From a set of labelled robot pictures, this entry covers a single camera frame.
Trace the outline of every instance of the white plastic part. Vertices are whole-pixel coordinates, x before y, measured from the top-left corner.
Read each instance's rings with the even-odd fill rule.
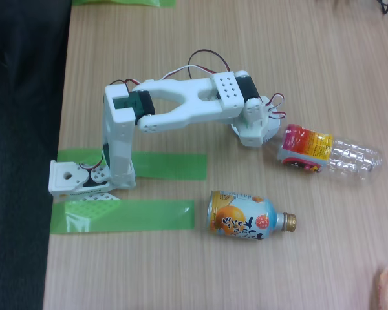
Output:
[[[111,179],[108,166],[99,166],[91,171],[91,178],[96,183],[103,183]]]
[[[84,196],[81,199],[81,201],[83,202],[86,202],[86,201],[94,202],[94,201],[101,201],[101,200],[119,200],[119,198],[107,192],[101,192],[99,194],[91,194],[91,195]]]
[[[193,123],[235,118],[244,107],[244,98],[233,72],[212,74],[211,77],[188,81],[146,81],[133,90],[147,90],[153,99],[165,99],[180,104],[171,112],[142,117],[138,122],[142,132],[161,132],[183,128]],[[217,93],[222,99],[209,99]]]
[[[50,162],[49,192],[58,201],[77,199],[98,192],[109,192],[114,187],[111,182],[92,187],[84,187],[89,179],[87,170],[73,162]]]
[[[272,104],[266,107],[269,102],[267,97],[261,96],[262,106],[264,109],[261,120],[257,120],[254,123],[246,123],[242,117],[238,117],[232,124],[232,129],[239,136],[241,143],[247,147],[260,147],[263,143],[266,143],[269,139],[279,131],[280,119],[269,118],[269,109],[271,112],[277,112],[276,108]]]
[[[109,146],[109,163],[112,184],[121,189],[136,186],[135,171],[131,161],[135,113],[133,108],[115,108],[114,100],[129,97],[125,84],[105,87],[103,97],[103,138]]]
[[[220,119],[237,117],[244,107],[244,98],[233,72],[212,74],[211,78],[220,94],[222,108]]]
[[[242,112],[247,123],[255,123],[264,119],[263,102],[260,99],[252,98],[244,104]]]

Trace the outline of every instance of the black wire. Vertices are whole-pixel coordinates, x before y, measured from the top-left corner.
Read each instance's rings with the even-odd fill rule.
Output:
[[[193,58],[193,56],[194,56],[195,54],[198,54],[199,52],[209,52],[209,53],[212,53],[212,54],[216,55],[216,56],[217,56],[218,58],[220,58],[221,61],[224,63],[224,66],[226,66],[227,71],[230,71],[230,68],[229,68],[229,66],[228,66],[228,64],[227,64],[227,61],[225,61],[224,58],[221,57],[220,54],[214,52],[213,50],[208,50],[208,49],[206,49],[206,48],[203,48],[203,49],[201,49],[201,50],[196,50],[194,53],[192,53],[192,55],[191,55],[191,56],[189,57],[189,59],[188,59],[188,64],[191,62],[191,58]],[[191,77],[191,71],[190,71],[189,67],[188,67],[188,75],[189,75],[189,78],[190,78],[190,79],[193,79],[193,78]]]
[[[382,13],[388,13],[388,3],[385,4],[382,0],[377,0],[377,2],[381,5]]]

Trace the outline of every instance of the dark fabric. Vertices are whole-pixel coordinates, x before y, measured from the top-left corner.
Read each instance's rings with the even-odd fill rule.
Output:
[[[0,309],[42,309],[70,0],[0,0]]]

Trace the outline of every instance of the plastic bottle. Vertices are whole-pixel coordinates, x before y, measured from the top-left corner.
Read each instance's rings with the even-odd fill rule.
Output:
[[[274,231],[293,232],[296,216],[277,212],[267,198],[212,191],[206,227],[223,236],[262,240]]]
[[[380,151],[290,124],[269,140],[285,165],[328,174],[351,183],[367,183],[380,171]]]

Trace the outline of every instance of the can label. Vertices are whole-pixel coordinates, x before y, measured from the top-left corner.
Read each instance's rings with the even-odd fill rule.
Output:
[[[265,198],[235,192],[211,192],[207,224],[212,233],[264,239],[276,221],[274,207]]]

